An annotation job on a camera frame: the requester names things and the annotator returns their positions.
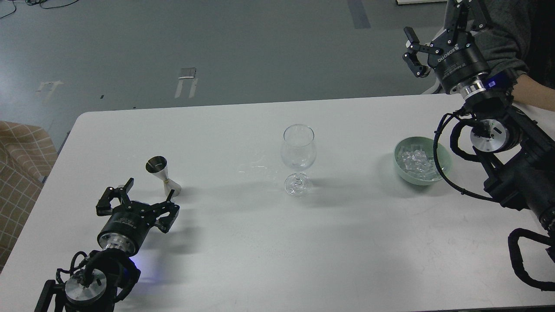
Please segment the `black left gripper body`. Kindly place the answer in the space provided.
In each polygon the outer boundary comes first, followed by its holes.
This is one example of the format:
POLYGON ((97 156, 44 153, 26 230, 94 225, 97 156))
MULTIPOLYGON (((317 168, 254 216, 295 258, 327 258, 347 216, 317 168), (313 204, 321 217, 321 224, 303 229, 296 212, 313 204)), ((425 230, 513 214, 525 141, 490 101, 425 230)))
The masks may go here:
POLYGON ((109 220, 97 236, 101 249, 115 248, 135 256, 160 213, 160 208, 131 201, 112 210, 109 220))

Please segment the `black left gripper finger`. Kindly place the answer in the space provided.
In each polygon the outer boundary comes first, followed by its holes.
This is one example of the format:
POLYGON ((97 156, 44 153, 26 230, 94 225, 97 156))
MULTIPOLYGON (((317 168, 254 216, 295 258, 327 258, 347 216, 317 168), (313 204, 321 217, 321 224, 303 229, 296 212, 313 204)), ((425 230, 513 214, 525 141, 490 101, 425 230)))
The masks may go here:
POLYGON ((161 233, 167 234, 179 214, 180 206, 172 199, 174 193, 169 193, 165 201, 147 207, 147 226, 158 228, 161 233))
POLYGON ((113 208, 111 202, 114 199, 119 200, 120 204, 123 204, 124 208, 131 207, 131 200, 127 195, 129 190, 134 185, 134 178, 129 178, 125 185, 118 186, 116 188, 109 186, 105 189, 101 197, 99 198, 96 205, 96 215, 97 216, 109 216, 113 214, 113 208))

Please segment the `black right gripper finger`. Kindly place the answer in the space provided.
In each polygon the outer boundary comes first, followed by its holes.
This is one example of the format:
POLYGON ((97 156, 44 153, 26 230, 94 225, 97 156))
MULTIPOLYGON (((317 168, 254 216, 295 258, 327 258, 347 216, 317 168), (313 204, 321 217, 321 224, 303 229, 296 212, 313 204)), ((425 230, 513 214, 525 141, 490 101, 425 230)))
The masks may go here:
POLYGON ((449 39, 459 34, 479 32, 493 26, 491 16, 483 0, 448 0, 444 20, 449 39))
POLYGON ((410 26, 404 27, 405 36, 408 38, 407 51, 403 55, 403 60, 417 78, 425 78, 430 73, 430 67, 423 65, 418 59, 418 53, 434 54, 433 47, 428 44, 421 44, 414 28, 410 26))

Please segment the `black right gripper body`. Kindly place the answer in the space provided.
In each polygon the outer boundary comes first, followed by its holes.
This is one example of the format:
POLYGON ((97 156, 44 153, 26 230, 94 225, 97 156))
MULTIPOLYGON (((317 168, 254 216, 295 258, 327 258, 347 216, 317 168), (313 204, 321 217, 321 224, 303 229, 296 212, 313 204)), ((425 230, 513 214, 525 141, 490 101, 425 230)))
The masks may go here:
POLYGON ((471 94, 483 88, 491 73, 490 66, 469 32, 442 30, 429 43, 428 66, 436 75, 436 82, 428 94, 471 94))

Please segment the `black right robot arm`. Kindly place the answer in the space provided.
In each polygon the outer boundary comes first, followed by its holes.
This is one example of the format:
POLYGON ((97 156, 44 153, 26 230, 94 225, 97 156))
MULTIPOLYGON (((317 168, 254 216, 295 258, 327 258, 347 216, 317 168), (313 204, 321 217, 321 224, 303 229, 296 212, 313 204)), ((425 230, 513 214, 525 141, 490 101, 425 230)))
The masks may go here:
POLYGON ((493 75, 474 41, 474 34, 491 28, 491 18, 481 0, 449 0, 444 26, 429 43, 420 43, 407 26, 407 51, 403 59, 416 77, 434 72, 438 87, 432 92, 460 94, 463 107, 446 113, 434 133, 432 151, 438 160, 438 141, 452 119, 458 122, 450 148, 464 160, 480 163, 486 174, 487 197, 448 184, 463 195, 498 203, 502 207, 534 213, 547 235, 517 228, 508 235, 508 251, 515 275, 528 286, 552 292, 553 282, 529 276, 523 266, 519 239, 547 246, 554 258, 554 140, 537 122, 513 105, 516 73, 505 69, 493 75))

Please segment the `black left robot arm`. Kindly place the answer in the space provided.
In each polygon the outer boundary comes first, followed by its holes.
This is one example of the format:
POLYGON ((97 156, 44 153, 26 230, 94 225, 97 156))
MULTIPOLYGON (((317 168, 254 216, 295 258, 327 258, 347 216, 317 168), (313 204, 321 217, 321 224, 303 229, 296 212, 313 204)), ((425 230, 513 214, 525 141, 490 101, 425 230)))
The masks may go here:
POLYGON ((182 190, 171 179, 164 180, 166 199, 147 204, 128 196, 134 184, 107 187, 96 205, 98 216, 109 219, 97 241, 99 250, 79 251, 69 269, 57 269, 54 279, 44 283, 36 312, 112 312, 125 300, 140 279, 141 271, 132 260, 152 228, 168 233, 178 217, 179 205, 172 199, 182 190))

